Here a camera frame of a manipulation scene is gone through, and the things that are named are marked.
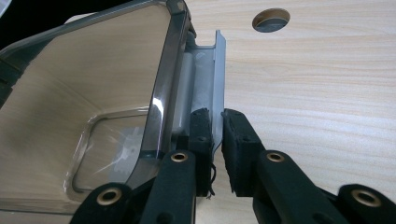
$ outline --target round hole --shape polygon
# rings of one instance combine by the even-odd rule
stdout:
[[[106,194],[103,195],[103,199],[105,200],[112,200],[117,196],[117,194],[115,192],[108,192]]]
[[[280,162],[280,161],[285,160],[285,158],[282,155],[275,153],[275,152],[268,153],[267,159],[270,161],[274,161],[274,162]]]
[[[157,216],[157,223],[158,224],[169,224],[172,223],[173,217],[169,213],[160,213]]]
[[[323,213],[315,213],[312,218],[319,224],[333,224],[332,218]]]
[[[172,155],[172,161],[176,162],[185,161],[187,158],[188,156],[181,152]]]
[[[352,196],[356,201],[364,205],[370,207],[381,206],[381,200],[379,200],[379,198],[370,191],[364,189],[354,189],[352,190]]]
[[[282,8],[270,8],[257,14],[253,19],[253,28],[261,33],[272,33],[282,29],[288,24],[290,14]]]
[[[109,188],[102,191],[96,198],[96,201],[100,205],[111,205],[113,203],[116,203],[120,199],[121,195],[122,192],[120,189]]]

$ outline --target wood grain surface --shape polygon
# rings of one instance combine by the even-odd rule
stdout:
[[[246,114],[266,148],[332,193],[359,183],[396,201],[396,2],[186,3],[199,45],[225,36],[225,106]],[[290,22],[256,32],[252,20],[268,8],[286,9]],[[231,194],[220,151],[215,164],[216,196],[198,199],[196,223],[257,223],[251,200]]]

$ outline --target brass grommet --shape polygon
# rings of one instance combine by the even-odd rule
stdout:
[[[116,203],[121,198],[121,195],[122,192],[120,189],[109,188],[102,191],[96,198],[96,201],[100,205],[111,205],[113,203]]]
[[[367,191],[365,189],[354,189],[352,190],[351,194],[356,201],[366,206],[370,206],[370,207],[381,206],[381,200],[379,200],[379,198],[376,197],[375,194],[373,194],[370,191]]]
[[[188,158],[188,156],[182,152],[175,153],[171,157],[172,161],[175,161],[175,162],[186,161],[187,158]]]
[[[281,162],[285,160],[285,158],[282,155],[275,152],[268,153],[267,159],[274,162]]]

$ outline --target cable hole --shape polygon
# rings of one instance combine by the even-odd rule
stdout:
[[[270,8],[259,13],[252,22],[253,28],[261,33],[272,33],[285,27],[290,14],[283,8]]]

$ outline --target wooden table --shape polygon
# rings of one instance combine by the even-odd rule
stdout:
[[[186,2],[199,45],[213,44],[215,30],[227,39],[225,106],[246,114],[266,148],[332,193],[360,183],[396,201],[396,2]],[[290,22],[259,33],[252,20],[268,8],[286,9]],[[251,199],[231,194],[220,151],[215,164],[216,196],[198,199],[196,223],[257,223]]]

